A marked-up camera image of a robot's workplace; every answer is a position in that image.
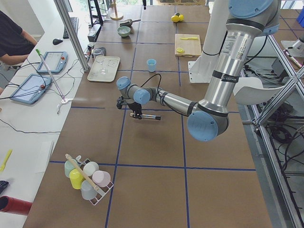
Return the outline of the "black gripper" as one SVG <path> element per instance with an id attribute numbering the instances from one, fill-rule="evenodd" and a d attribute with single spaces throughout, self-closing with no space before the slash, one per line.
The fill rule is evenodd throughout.
<path id="1" fill-rule="evenodd" d="M 122 109 L 123 105 L 128 106 L 133 111 L 133 118 L 142 119 L 142 106 L 132 99 L 126 99 L 123 96 L 118 97 L 116 107 Z"/>

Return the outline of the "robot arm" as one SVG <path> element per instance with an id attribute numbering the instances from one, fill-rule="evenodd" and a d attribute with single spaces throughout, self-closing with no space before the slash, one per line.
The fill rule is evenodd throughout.
<path id="1" fill-rule="evenodd" d="M 194 102 L 159 87 L 138 86 L 123 76 L 116 82 L 121 92 L 117 107 L 126 105 L 133 118 L 142 119 L 142 105 L 158 102 L 188 118 L 193 138 L 213 140 L 228 128 L 227 105 L 254 39 L 277 32 L 280 7 L 278 0 L 215 1 L 209 28 L 219 55 L 204 98 Z"/>

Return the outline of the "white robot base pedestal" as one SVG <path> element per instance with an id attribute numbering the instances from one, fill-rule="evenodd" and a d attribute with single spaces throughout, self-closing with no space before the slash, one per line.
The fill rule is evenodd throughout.
<path id="1" fill-rule="evenodd" d="M 196 61 L 188 62 L 191 83 L 210 82 L 225 40 L 228 16 L 228 1 L 214 1 L 202 53 Z"/>

